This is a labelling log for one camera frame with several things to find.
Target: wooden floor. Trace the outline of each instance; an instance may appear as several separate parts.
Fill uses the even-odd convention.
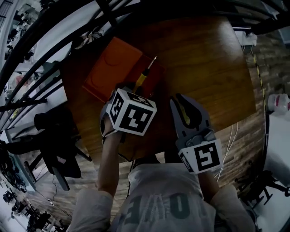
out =
[[[266,95],[281,91],[281,85],[290,81],[290,51],[285,48],[278,33],[259,36],[258,45],[253,47],[252,50],[257,57]],[[256,113],[238,122],[239,130],[226,158],[225,167],[219,180],[220,186],[235,184],[234,179],[244,175],[249,169],[248,161],[252,160],[256,162],[262,156],[265,138],[262,91],[251,50],[246,48],[244,54],[253,83]],[[220,138],[222,141],[224,154],[230,132],[231,126],[216,133],[217,138]],[[233,126],[233,135],[235,132],[236,125]],[[89,163],[82,157],[77,157],[77,161],[82,171],[82,177],[80,179],[67,178],[71,188],[69,192],[63,191],[57,180],[54,180],[58,191],[58,194],[54,198],[55,206],[52,206],[47,201],[48,198],[53,199],[56,193],[55,186],[52,183],[52,175],[38,186],[38,193],[26,193],[25,198],[29,199],[32,205],[40,211],[47,211],[57,220],[62,219],[64,222],[70,223],[77,193],[83,188],[95,188],[98,172],[98,166],[94,166],[93,163]],[[116,215],[127,196],[127,176],[130,166],[131,164],[128,162],[120,163],[120,181],[113,204],[112,218]]]

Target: white bottle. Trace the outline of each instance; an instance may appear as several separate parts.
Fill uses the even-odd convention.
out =
[[[285,114],[290,109],[290,99],[288,95],[283,94],[271,94],[268,98],[268,109],[270,111],[277,111]]]

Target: black cable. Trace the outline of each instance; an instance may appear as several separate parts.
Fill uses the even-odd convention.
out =
[[[49,201],[45,196],[43,196],[38,190],[36,190],[36,192],[37,193],[39,193],[44,199],[46,199],[47,201]],[[64,210],[62,210],[59,206],[57,206],[57,205],[54,205],[56,208],[58,208],[60,211],[62,211],[63,213],[65,213],[67,216],[69,216],[69,217],[71,217],[72,218],[72,216],[69,214],[69,213],[67,213],[66,211],[64,211]]]
[[[54,184],[54,186],[55,186],[55,195],[53,196],[53,201],[54,201],[54,197],[56,196],[56,194],[58,194],[58,189],[57,189],[57,187],[56,187],[56,184],[53,182],[53,184]]]
[[[39,175],[41,174],[41,172],[42,172],[42,170],[43,170],[44,168],[46,168],[46,166],[43,167],[43,168],[41,169],[40,173],[39,173],[38,176],[35,178],[36,180],[37,180],[37,178],[39,177]]]

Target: wooden table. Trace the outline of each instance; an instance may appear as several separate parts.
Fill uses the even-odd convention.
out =
[[[158,57],[166,74],[156,88],[155,115],[144,137],[126,135],[120,153],[130,159],[175,148],[176,133],[169,97],[176,93],[195,98],[209,112],[215,131],[256,111],[253,87],[241,46],[226,18],[174,19],[146,25],[117,37]],[[83,143],[95,161],[102,144],[99,113],[102,103],[82,88],[100,54],[100,45],[89,44],[70,56],[61,74]]]

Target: wrist strap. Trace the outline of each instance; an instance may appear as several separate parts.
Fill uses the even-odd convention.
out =
[[[101,143],[104,144],[106,138],[107,138],[108,136],[112,135],[112,134],[115,134],[116,132],[118,132],[118,130],[115,130],[115,129],[113,129],[113,130],[107,132],[107,133],[103,136],[103,139],[101,140]]]

